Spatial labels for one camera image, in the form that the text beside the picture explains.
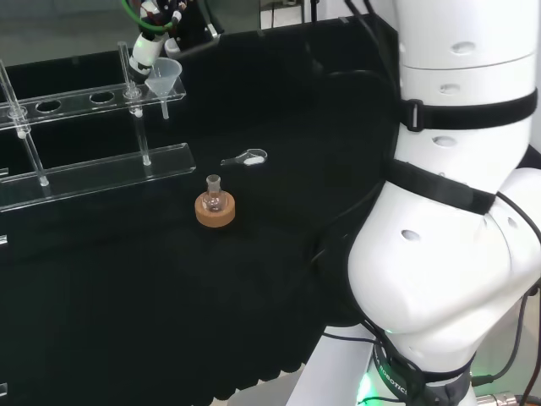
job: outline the green tube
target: green tube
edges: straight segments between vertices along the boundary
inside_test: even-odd
[[[135,21],[137,24],[139,24],[141,27],[154,31],[157,33],[165,33],[168,32],[172,28],[172,23],[168,23],[167,25],[163,26],[156,26],[156,25],[150,25],[148,23],[145,23],[133,10],[131,7],[129,7],[128,0],[120,0],[120,3],[122,3],[124,10],[126,10],[126,13],[132,18],[133,21]]]

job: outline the small flask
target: small flask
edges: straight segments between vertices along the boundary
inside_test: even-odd
[[[235,218],[235,199],[220,187],[220,177],[206,179],[208,189],[195,200],[198,222],[209,228],[224,227]]]
[[[206,179],[208,189],[203,195],[203,208],[213,213],[223,211],[227,206],[227,194],[221,190],[220,181],[218,175],[210,175]]]

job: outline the wall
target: wall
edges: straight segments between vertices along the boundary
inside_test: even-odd
[[[361,13],[366,13],[363,0],[352,0]],[[396,13],[393,0],[371,0],[376,13],[396,29]],[[304,1],[306,21],[310,18],[310,0]],[[352,15],[343,0],[320,0],[318,4],[318,19],[337,19]]]

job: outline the rack hole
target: rack hole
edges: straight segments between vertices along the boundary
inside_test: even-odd
[[[114,99],[115,95],[113,95],[110,91],[103,91],[102,93],[95,93],[94,95],[90,96],[90,101],[95,104],[104,104],[110,102],[112,99]]]
[[[54,112],[58,110],[62,106],[62,103],[58,100],[52,100],[52,101],[42,101],[41,103],[37,103],[36,110],[38,112]]]
[[[443,148],[451,148],[452,146],[456,145],[456,140],[452,137],[448,137],[446,135],[443,135],[441,137],[435,137],[432,139],[432,141],[437,145],[441,146]]]
[[[402,230],[402,237],[404,237],[407,241],[414,243],[421,240],[421,236],[412,230]]]

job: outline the connector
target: connector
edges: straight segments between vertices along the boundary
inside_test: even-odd
[[[478,396],[477,404],[479,406],[518,406],[515,395],[509,392]]]

